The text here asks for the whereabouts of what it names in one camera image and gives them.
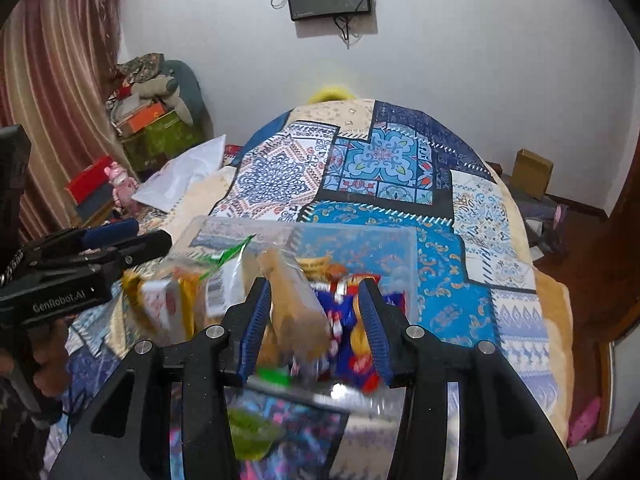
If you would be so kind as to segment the person's left hand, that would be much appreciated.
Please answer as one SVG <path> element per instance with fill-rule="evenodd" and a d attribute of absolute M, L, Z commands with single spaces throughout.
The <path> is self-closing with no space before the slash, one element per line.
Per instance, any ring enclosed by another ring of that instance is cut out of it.
<path fill-rule="evenodd" d="M 48 328 L 29 332 L 32 355 L 40 365 L 35 372 L 34 384 L 47 398 L 58 398 L 70 384 L 66 370 L 68 328 L 64 320 L 56 320 Z"/>

